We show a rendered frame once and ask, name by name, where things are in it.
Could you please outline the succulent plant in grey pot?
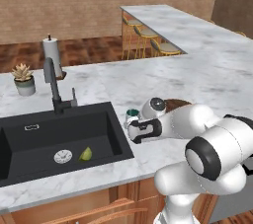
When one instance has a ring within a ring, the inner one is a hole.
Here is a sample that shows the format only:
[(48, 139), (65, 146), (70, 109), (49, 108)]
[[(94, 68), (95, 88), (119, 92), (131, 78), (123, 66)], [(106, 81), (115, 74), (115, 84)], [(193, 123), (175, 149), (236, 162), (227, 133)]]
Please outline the succulent plant in grey pot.
[(23, 97), (28, 97), (36, 92), (35, 78), (33, 71), (26, 64), (16, 65), (12, 70), (14, 82), (18, 93)]

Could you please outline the grey appliance front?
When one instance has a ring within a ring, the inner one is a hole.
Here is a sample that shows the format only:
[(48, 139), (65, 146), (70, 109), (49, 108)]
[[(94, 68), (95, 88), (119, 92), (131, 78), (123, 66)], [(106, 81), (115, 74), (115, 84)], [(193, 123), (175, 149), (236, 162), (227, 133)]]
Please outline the grey appliance front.
[(245, 187), (241, 192), (220, 196), (217, 200), (210, 223), (235, 216), (253, 209), (253, 187)]

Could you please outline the wooden cupboard front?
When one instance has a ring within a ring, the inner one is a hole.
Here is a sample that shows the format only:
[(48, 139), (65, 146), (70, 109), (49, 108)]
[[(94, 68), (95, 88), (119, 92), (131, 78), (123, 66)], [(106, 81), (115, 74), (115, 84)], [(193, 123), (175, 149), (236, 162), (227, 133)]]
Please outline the wooden cupboard front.
[[(154, 178), (150, 178), (12, 213), (0, 214), (0, 224), (43, 224), (44, 222), (77, 214), (85, 210), (107, 206), (121, 198), (133, 200), (130, 209), (141, 207), (147, 209), (146, 224), (152, 224), (156, 215), (165, 205), (165, 197), (155, 188)], [(133, 216), (123, 217), (121, 220), (132, 223)]]

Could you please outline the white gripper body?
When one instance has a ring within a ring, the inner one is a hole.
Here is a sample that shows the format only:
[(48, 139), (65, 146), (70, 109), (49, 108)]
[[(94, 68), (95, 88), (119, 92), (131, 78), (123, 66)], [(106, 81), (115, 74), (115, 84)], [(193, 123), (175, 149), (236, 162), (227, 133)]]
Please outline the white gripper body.
[(153, 131), (153, 126), (148, 121), (133, 120), (127, 128), (129, 139), (139, 144), (143, 139), (148, 138)]

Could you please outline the green lime wedge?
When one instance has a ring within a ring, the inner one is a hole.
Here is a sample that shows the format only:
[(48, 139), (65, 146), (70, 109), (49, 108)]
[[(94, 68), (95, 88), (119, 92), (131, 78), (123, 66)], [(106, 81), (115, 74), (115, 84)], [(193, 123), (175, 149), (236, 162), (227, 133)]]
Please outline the green lime wedge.
[(92, 158), (92, 150), (90, 147), (87, 147), (80, 155), (79, 161), (89, 161)]

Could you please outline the black kitchen sink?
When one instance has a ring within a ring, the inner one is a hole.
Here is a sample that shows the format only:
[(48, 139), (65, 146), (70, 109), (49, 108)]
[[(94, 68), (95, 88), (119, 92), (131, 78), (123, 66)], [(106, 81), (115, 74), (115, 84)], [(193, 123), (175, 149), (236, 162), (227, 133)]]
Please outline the black kitchen sink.
[[(92, 158), (81, 162), (87, 147)], [(111, 103), (0, 118), (0, 187), (132, 157)]]

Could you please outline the green white mug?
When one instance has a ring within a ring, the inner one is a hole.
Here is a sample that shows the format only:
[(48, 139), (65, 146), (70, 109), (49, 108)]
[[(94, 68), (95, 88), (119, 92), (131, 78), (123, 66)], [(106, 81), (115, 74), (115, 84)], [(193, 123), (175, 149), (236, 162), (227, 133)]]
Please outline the green white mug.
[(134, 120), (139, 120), (140, 115), (139, 115), (139, 110), (136, 109), (129, 109), (126, 111), (126, 120), (124, 123), (125, 128), (128, 128), (130, 123)]

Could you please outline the black sink tap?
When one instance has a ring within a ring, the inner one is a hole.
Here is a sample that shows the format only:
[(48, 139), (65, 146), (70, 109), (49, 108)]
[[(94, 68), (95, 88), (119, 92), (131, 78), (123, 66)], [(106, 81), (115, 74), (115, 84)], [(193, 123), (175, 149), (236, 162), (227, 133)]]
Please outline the black sink tap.
[(73, 99), (70, 101), (63, 101), (59, 95), (53, 60), (47, 57), (43, 64), (44, 80), (50, 84), (52, 93), (52, 103), (55, 114), (62, 114), (65, 110), (74, 108), (77, 106), (77, 99), (75, 96), (75, 89), (72, 89)]

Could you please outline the white paper towel roll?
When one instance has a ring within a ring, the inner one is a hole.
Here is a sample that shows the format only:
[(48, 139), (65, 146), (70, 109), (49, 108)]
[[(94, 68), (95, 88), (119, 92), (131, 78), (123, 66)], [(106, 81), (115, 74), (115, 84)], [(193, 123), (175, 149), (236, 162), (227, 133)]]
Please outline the white paper towel roll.
[(42, 47), (44, 57), (50, 57), (53, 61), (56, 79), (63, 80), (66, 76), (66, 73), (62, 70), (61, 67), (57, 39), (52, 37), (51, 35), (47, 35), (47, 37), (42, 40)]

